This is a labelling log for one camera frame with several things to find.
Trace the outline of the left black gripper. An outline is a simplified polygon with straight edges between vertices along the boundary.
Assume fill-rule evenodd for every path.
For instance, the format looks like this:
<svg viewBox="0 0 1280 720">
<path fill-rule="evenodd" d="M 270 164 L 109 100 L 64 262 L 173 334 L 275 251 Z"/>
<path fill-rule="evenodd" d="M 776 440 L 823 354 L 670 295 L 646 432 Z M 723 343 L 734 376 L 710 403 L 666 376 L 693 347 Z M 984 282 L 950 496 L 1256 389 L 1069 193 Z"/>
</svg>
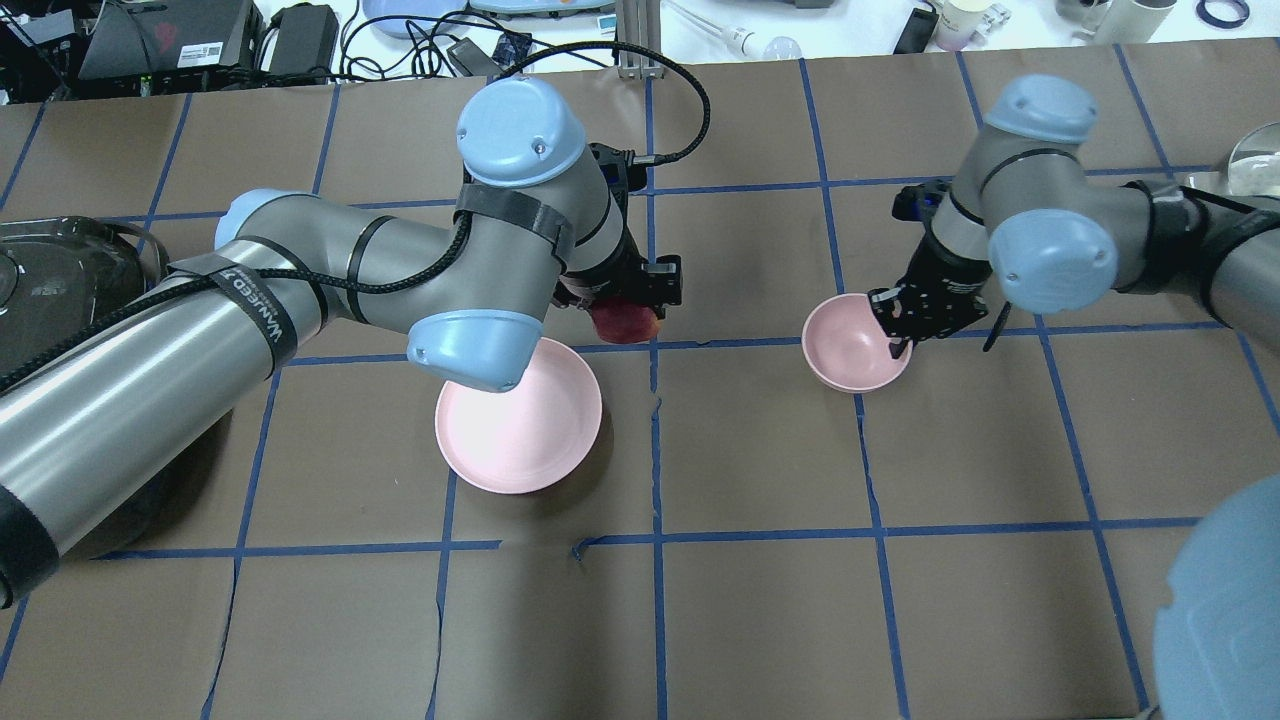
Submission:
<svg viewBox="0 0 1280 720">
<path fill-rule="evenodd" d="M 646 305 L 657 319 L 666 319 L 672 306 L 684 300 L 681 256 L 644 258 L 630 231 L 604 258 L 588 260 L 580 269 L 568 269 L 556 284 L 556 306 L 588 310 L 598 299 L 625 297 Z"/>
</svg>

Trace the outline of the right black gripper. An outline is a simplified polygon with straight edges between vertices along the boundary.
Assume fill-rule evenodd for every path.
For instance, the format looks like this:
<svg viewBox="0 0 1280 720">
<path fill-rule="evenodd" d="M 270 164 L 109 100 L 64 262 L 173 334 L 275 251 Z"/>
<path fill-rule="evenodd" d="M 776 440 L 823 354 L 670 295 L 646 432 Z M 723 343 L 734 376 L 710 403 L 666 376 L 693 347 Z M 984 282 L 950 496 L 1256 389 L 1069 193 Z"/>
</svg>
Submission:
<svg viewBox="0 0 1280 720">
<path fill-rule="evenodd" d="M 942 340 L 989 314 L 980 295 L 993 270 L 987 260 L 964 258 L 925 231 L 908 269 L 896 284 L 868 292 L 870 310 L 888 338 L 890 356 L 897 361 L 914 345 Z M 1012 304 L 1000 309 L 982 352 L 992 351 L 1012 314 Z"/>
</svg>

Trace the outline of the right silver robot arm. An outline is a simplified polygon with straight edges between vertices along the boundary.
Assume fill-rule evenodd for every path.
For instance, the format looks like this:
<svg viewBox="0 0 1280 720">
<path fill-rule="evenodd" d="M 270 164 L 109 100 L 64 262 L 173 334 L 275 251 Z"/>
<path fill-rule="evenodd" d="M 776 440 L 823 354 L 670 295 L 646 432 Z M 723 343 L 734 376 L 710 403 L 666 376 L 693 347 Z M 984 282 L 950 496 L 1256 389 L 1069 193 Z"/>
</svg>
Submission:
<svg viewBox="0 0 1280 720">
<path fill-rule="evenodd" d="M 1092 184 L 1076 155 L 1097 119 L 1082 86 L 1020 76 L 950 182 L 899 195 L 893 215 L 919 222 L 923 236 L 900 279 L 869 293 L 876 357 L 895 360 L 984 318 L 989 281 L 1039 315 L 1108 292 L 1181 295 L 1277 346 L 1277 195 Z M 1175 557 L 1153 632 L 1162 717 L 1277 716 L 1277 478 L 1257 480 L 1204 515 Z"/>
</svg>

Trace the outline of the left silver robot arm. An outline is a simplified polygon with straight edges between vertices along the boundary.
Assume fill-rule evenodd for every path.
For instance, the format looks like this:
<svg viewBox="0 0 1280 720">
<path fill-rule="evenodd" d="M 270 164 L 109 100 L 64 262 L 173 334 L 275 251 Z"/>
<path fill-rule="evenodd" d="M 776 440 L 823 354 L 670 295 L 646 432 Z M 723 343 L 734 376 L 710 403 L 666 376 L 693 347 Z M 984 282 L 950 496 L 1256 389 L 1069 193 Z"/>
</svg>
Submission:
<svg viewBox="0 0 1280 720">
<path fill-rule="evenodd" d="M 588 140 L 557 88 L 507 73 L 463 106 L 451 225 L 252 190 L 212 251 L 3 377 L 3 606 L 333 319 L 401 333 L 415 366 L 490 393 L 522 380 L 550 307 L 620 300 L 658 322 L 676 255 L 648 261 L 625 197 L 649 167 Z"/>
</svg>

